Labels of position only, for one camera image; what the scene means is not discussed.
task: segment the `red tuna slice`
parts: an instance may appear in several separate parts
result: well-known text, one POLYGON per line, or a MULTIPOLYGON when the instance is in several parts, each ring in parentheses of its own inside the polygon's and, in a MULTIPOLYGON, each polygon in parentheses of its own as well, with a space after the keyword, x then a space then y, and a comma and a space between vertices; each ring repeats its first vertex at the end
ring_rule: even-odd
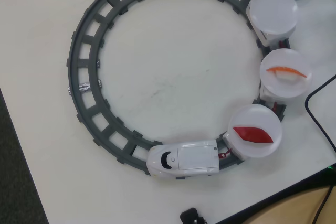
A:
POLYGON ((233 129, 244 141, 257 144, 273 143, 272 138, 263 129, 255 127, 234 127, 233 129))

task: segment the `wooden surface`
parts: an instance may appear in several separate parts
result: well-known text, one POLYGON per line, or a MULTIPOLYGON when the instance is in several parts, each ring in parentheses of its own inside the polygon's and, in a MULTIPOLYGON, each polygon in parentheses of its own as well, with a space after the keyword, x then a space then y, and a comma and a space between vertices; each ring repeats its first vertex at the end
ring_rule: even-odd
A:
MULTIPOLYGON (((244 224, 311 224, 328 188, 305 191, 284 199, 260 213, 244 224)), ((317 224, 336 223, 336 189, 329 196, 317 224)))

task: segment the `track rail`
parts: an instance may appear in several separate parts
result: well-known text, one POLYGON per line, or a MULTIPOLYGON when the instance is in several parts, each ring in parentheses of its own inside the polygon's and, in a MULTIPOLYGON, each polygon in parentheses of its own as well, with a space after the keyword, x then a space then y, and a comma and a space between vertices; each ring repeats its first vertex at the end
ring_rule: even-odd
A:
MULTIPOLYGON (((109 153, 114 155, 122 164, 131 165, 137 169, 140 169, 149 175, 146 167, 145 161, 142 161, 136 157, 133 157, 134 150, 137 146, 149 150, 151 147, 156 145, 161 145, 158 141, 149 141, 142 137, 142 134, 137 131, 131 131, 124 126, 123 121, 113 115, 110 110, 110 105, 107 100, 104 99, 100 91, 100 83, 98 81, 97 68, 100 67, 100 61, 98 59, 98 53, 100 48, 104 46, 104 35, 108 29, 112 29, 115 19, 119 15, 123 15, 128 11, 129 6, 134 2, 140 2, 143 0, 95 0, 91 6, 85 11, 83 18, 81 19, 76 31, 72 36, 72 44, 69 53, 69 59, 67 60, 68 76, 69 76, 69 93, 72 96, 73 102, 75 104, 76 110, 78 112, 78 120, 85 125, 90 134, 94 138, 94 142, 98 146, 104 147, 109 153), (104 7, 104 5, 109 4, 113 9, 104 17, 99 14, 99 10, 104 7), (86 34, 91 22, 95 20, 98 22, 99 28, 94 36, 89 36, 86 34), (90 44, 90 54, 89 59, 80 59, 80 49, 82 44, 90 44), (91 92, 93 94, 96 104, 90 108, 86 108, 83 102, 82 94, 79 90, 79 78, 78 69, 88 68, 89 72, 89 82, 91 92), (102 131, 100 131, 94 124, 92 118, 101 113, 109 125, 102 131), (109 137, 115 132, 120 133, 125 137, 128 142, 123 149, 118 148, 116 145, 109 141, 109 137)), ((247 20, 247 25, 250 29, 253 29, 250 22, 247 19, 246 8, 250 0, 218 0, 220 2, 228 2, 232 5, 233 10, 240 15, 243 15, 247 20)), ((269 47, 264 47, 259 40, 257 40, 257 45, 262 50, 263 57, 270 52, 269 47)), ((265 105, 265 102, 257 99, 254 103, 265 105)), ((277 111, 276 114, 282 120, 284 108, 277 111)), ((219 146, 225 147, 224 141, 220 136, 217 139, 219 146)), ((234 156, 220 160, 220 168, 226 168, 230 165, 239 164, 242 161, 234 156)))

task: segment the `table surface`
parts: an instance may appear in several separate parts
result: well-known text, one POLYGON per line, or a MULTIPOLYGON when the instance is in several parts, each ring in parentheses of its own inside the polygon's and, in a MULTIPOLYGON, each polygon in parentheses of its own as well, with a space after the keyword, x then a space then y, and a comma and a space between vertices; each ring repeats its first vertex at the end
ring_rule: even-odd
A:
MULTIPOLYGON (((118 163, 78 122, 67 90, 71 36, 93 1, 0 0, 0 87, 49 223, 180 223, 191 207, 216 223, 336 162, 302 97, 288 105, 282 144, 269 157, 186 180, 158 180, 118 163)), ((290 43, 312 65, 312 91, 336 73, 336 0, 298 5, 290 43)), ((128 128, 151 140, 215 139, 258 95, 261 52, 227 3, 146 0, 105 40, 102 93, 128 128)), ((331 137, 335 85, 310 103, 331 137)), ((98 116, 96 123, 105 122, 98 116)))
MULTIPOLYGON (((267 207, 244 222, 244 224, 311 224, 328 190, 329 187, 309 190, 293 195, 267 207)), ((333 189, 319 215, 319 224, 335 223, 335 204, 336 190, 333 189)))

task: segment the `black cable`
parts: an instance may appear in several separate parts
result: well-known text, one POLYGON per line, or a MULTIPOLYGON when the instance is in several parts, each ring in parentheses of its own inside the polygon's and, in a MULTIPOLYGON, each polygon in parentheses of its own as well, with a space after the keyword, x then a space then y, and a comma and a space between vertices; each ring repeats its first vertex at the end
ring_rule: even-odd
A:
POLYGON ((321 204, 320 207, 319 207, 319 210, 317 210, 317 212, 316 212, 316 214, 315 214, 315 218, 314 218, 312 224, 316 224, 316 221, 317 221, 317 219, 319 218, 320 213, 321 213, 321 211, 322 211, 322 209, 323 209, 325 203, 327 202, 327 200, 328 200, 328 198, 329 198, 329 196, 330 196, 331 191, 332 191, 333 188, 334 188, 334 186, 330 186, 330 187, 329 187, 329 190, 328 190, 327 194, 325 195, 324 200, 322 201, 322 204, 321 204))
POLYGON ((315 122, 315 124, 320 128, 320 130, 322 131, 322 133, 325 135, 325 137, 327 138, 327 140, 329 141, 329 143, 331 144, 331 147, 334 149, 334 151, 336 152, 336 146, 334 145, 334 143, 331 141, 330 137, 328 136, 328 134, 326 133, 326 131, 324 130, 324 128, 321 126, 321 124, 316 120, 315 116, 311 113, 309 107, 308 107, 308 102, 310 100, 310 98, 315 95, 317 92, 319 92, 321 89, 323 89, 325 86, 327 86, 330 82, 332 82, 333 80, 336 79, 336 76, 333 76, 330 80, 328 80, 325 84, 323 84, 322 86, 320 86, 318 89, 316 89, 314 92, 312 92, 307 98, 306 101, 304 103, 304 106, 306 107, 306 110, 308 112, 308 114, 311 116, 311 118, 313 119, 313 121, 315 122))

